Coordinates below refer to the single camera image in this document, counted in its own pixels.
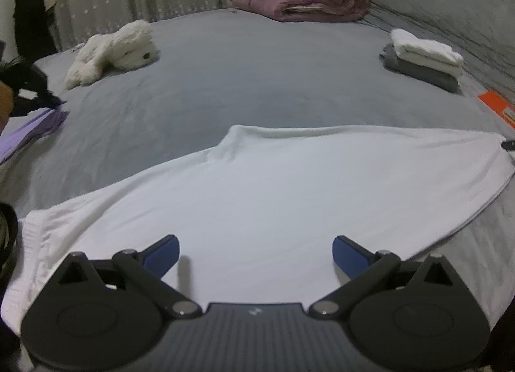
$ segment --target bed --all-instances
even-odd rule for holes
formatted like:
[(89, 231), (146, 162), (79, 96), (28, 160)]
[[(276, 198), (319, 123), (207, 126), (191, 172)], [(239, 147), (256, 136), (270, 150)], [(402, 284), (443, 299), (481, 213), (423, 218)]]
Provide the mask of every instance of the bed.
[[(55, 135), (0, 167), (0, 200), (22, 218), (212, 147), (236, 124), (434, 127), (515, 138), (476, 98), (485, 86), (512, 97), (515, 38), (507, 26), (513, 1), (432, 0), (426, 8), (419, 1), (373, 0), (362, 23), (277, 23), (234, 9), (156, 22), (159, 61), (71, 91), (63, 80), (77, 52), (43, 58), (38, 65), (70, 115)], [(502, 19), (483, 18), (499, 7)], [(484, 14), (478, 16), (479, 8)], [(378, 55), (392, 27), (445, 40), (463, 53), (469, 72), (459, 80), (463, 93), (383, 69)], [(22, 123), (12, 120), (2, 136)], [(499, 320), (513, 316), (514, 200), (512, 181), (476, 219), (418, 256), (438, 251), (461, 274), (494, 330), (487, 361), (500, 370), (513, 367), (513, 358), (496, 350), (513, 335), (509, 320)]]

